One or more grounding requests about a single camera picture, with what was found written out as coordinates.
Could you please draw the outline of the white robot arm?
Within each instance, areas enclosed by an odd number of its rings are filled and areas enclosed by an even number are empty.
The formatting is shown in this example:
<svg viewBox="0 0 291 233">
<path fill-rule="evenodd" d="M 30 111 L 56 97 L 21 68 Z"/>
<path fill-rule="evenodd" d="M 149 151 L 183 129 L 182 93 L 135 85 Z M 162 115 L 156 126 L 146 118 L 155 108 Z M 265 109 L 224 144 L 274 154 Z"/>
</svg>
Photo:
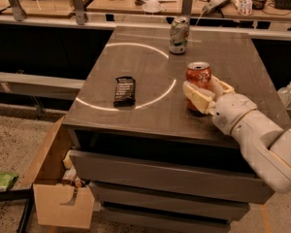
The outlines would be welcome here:
<svg viewBox="0 0 291 233">
<path fill-rule="evenodd" d="M 216 77 L 211 89 L 186 81 L 184 95 L 199 112 L 212 117 L 223 134 L 240 145 L 243 158 L 274 191 L 291 190 L 291 128 L 284 130 L 261 113 L 246 96 Z"/>
</svg>

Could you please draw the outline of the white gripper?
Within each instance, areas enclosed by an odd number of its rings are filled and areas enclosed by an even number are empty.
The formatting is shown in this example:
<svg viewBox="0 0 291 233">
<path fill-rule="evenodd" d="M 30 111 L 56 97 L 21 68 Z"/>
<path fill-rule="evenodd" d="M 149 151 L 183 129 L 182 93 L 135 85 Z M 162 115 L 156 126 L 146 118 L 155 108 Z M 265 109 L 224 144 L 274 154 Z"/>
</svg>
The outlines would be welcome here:
<svg viewBox="0 0 291 233">
<path fill-rule="evenodd" d="M 231 85 L 216 76 L 211 76 L 209 87 L 210 90 L 185 81 L 182 90 L 187 99 L 187 108 L 207 115 L 214 108 L 214 100 L 217 100 L 212 122 L 225 135 L 231 134 L 242 117 L 257 109 L 254 102 L 242 94 L 234 93 Z"/>
</svg>

